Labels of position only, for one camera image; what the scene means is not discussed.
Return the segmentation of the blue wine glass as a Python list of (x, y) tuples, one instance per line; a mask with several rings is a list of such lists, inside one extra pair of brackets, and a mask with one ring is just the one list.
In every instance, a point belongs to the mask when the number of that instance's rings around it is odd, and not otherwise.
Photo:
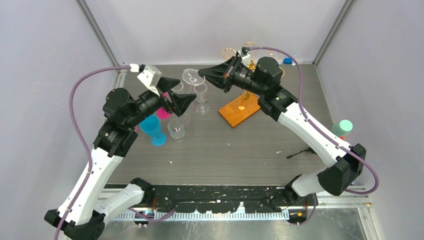
[(165, 144), (167, 136), (162, 132), (160, 120), (156, 115), (152, 114), (145, 118), (139, 124), (139, 127), (143, 133), (150, 137), (152, 145), (160, 147)]

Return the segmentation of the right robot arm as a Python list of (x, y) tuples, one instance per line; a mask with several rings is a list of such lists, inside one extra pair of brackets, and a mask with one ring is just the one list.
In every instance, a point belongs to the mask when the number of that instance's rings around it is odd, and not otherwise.
[(309, 175), (300, 175), (289, 182), (285, 198), (291, 205), (299, 205), (307, 195), (326, 191), (341, 195), (362, 173), (366, 149), (341, 139), (300, 106), (299, 100), (281, 86), (282, 69), (272, 57), (261, 57), (254, 70), (233, 56), (216, 66), (202, 68), (198, 74), (215, 87), (229, 92), (236, 86), (255, 95), (260, 109), (274, 121), (286, 126), (299, 136), (320, 157), (326, 168)]

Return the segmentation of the mint green bottle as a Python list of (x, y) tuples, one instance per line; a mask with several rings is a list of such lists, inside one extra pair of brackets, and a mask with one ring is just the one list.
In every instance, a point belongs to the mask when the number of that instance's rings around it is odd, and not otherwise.
[(343, 119), (335, 123), (331, 131), (334, 135), (341, 138), (342, 140), (353, 130), (353, 123), (350, 120)]

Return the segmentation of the orange wooden rack base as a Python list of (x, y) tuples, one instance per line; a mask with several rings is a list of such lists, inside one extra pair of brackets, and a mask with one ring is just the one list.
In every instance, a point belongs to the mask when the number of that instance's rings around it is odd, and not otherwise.
[(255, 94), (245, 91), (220, 108), (218, 113), (231, 128), (235, 128), (260, 110), (258, 100), (259, 98)]

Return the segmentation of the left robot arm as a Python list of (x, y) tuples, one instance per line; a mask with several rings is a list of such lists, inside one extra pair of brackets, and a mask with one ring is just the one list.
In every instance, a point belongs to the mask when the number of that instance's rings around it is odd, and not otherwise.
[(44, 216), (58, 233), (72, 240), (97, 240), (119, 214), (134, 205), (148, 207), (153, 202), (154, 187), (141, 178), (134, 178), (102, 203), (98, 198), (137, 139), (136, 126), (160, 108), (181, 116), (196, 99), (194, 93), (175, 93), (173, 88), (179, 83), (176, 78), (161, 77), (158, 93), (147, 90), (137, 99), (122, 87), (107, 94), (103, 105), (106, 121), (88, 153), (83, 173), (65, 202)]

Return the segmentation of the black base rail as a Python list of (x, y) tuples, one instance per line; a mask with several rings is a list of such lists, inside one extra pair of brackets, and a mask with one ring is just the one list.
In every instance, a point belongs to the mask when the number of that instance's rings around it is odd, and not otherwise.
[(234, 213), (239, 207), (247, 214), (277, 213), (286, 207), (312, 209), (316, 194), (298, 196), (291, 188), (265, 185), (170, 185), (151, 184), (141, 178), (132, 184), (145, 191), (140, 205), (160, 213)]

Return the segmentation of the blue cube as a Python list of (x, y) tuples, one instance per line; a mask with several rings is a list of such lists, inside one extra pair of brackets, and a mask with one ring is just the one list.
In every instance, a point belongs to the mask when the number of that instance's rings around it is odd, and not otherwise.
[(283, 60), (282, 63), (285, 64), (285, 65), (292, 65), (293, 64), (293, 60), (291, 58), (289, 58), (289, 57), (286, 57), (286, 58), (284, 58), (284, 60)]

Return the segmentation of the pink wine glass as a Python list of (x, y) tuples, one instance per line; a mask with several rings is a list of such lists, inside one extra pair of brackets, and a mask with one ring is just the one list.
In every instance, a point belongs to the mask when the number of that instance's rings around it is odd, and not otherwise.
[(160, 107), (157, 112), (156, 112), (156, 116), (160, 119), (160, 120), (166, 120), (168, 118), (171, 117), (171, 114), (168, 113), (163, 107)]

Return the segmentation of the clear wine glass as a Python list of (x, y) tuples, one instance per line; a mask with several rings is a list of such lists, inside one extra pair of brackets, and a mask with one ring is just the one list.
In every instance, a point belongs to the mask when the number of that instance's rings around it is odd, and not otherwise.
[(208, 87), (205, 83), (196, 85), (193, 88), (198, 102), (195, 110), (200, 115), (205, 115), (209, 112), (209, 106), (206, 104), (208, 100)]
[(171, 89), (176, 94), (185, 94), (186, 93), (186, 87), (183, 82), (180, 82), (178, 85), (173, 87)]

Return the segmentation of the small black tripod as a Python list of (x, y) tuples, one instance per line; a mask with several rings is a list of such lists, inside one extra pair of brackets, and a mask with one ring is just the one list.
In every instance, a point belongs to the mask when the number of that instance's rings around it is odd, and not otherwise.
[(290, 158), (293, 158), (294, 156), (297, 156), (297, 155), (299, 155), (301, 153), (311, 153), (311, 154), (315, 154), (315, 155), (317, 154), (311, 147), (308, 147), (306, 149), (300, 150), (299, 152), (296, 152), (294, 154), (288, 155), (286, 158), (287, 159), (290, 159)]

